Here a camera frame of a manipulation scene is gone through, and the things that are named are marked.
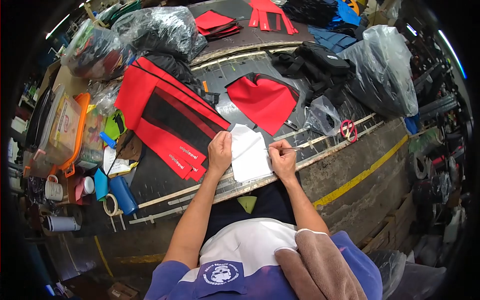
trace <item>printed logo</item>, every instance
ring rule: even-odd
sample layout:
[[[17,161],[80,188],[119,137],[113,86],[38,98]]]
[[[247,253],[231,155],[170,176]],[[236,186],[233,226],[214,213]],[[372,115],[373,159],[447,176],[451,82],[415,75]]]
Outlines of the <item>printed logo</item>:
[[[182,166],[181,163],[179,163],[179,161],[175,157],[173,157],[172,154],[169,154],[168,156],[177,164],[177,166],[179,166],[183,170],[185,166]]]
[[[67,132],[68,131],[68,116],[65,115],[65,125],[63,125],[63,132]]]
[[[209,270],[214,267],[210,276],[207,276]],[[238,278],[239,271],[236,266],[232,264],[213,264],[205,269],[204,280],[206,283],[221,286]]]
[[[198,155],[193,155],[190,151],[188,151],[187,149],[183,148],[182,146],[180,146],[180,150],[185,152],[186,154],[190,155],[190,157],[193,157],[195,159],[197,159]]]

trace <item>dark pants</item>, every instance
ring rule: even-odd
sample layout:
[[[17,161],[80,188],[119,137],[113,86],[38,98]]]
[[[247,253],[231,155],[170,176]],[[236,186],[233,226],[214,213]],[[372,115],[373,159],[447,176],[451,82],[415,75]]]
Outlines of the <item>dark pants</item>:
[[[295,173],[295,176],[300,182],[298,172]],[[265,217],[283,223],[297,224],[287,189],[280,180],[253,190],[249,196],[257,197],[251,214],[243,209],[237,198],[232,198],[212,206],[204,243],[216,235],[220,229],[237,221]]]

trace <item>white paper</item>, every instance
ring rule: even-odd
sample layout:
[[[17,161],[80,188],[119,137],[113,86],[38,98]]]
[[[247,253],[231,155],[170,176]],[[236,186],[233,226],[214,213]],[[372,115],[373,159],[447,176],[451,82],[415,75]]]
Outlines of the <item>white paper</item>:
[[[238,182],[260,179],[273,174],[272,163],[260,132],[235,124],[232,134],[233,178]]]
[[[115,160],[115,155],[117,155],[117,151],[115,149],[112,149],[109,146],[105,147],[105,150],[103,152],[103,170],[105,172],[108,172],[108,170],[110,169],[110,166]],[[110,173],[108,173],[107,175],[117,174],[125,171],[130,171],[130,165],[128,164],[128,160],[117,158],[117,160],[115,160],[115,163],[113,164],[112,170],[110,170]]]

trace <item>hand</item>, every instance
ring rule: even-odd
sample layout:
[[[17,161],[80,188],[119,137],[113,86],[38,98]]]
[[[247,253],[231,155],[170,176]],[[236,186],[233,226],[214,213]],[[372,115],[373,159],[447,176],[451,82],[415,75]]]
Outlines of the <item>hand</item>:
[[[232,163],[232,134],[220,131],[208,145],[208,171],[219,178]]]
[[[282,155],[277,148],[290,148],[290,144],[285,140],[277,141],[268,145],[268,152],[272,158],[272,167],[275,174],[285,184],[288,181],[297,181],[295,177],[295,163],[297,162],[297,153],[295,150],[281,150]]]

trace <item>blue handle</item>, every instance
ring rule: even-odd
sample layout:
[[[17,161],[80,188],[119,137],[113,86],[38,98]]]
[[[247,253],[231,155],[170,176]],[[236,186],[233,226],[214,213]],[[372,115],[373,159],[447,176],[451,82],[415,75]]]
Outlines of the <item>blue handle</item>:
[[[105,143],[107,143],[107,145],[110,146],[110,148],[112,148],[112,149],[117,148],[117,142],[112,140],[105,132],[102,131],[100,133],[100,137],[102,138],[102,140],[105,141]]]

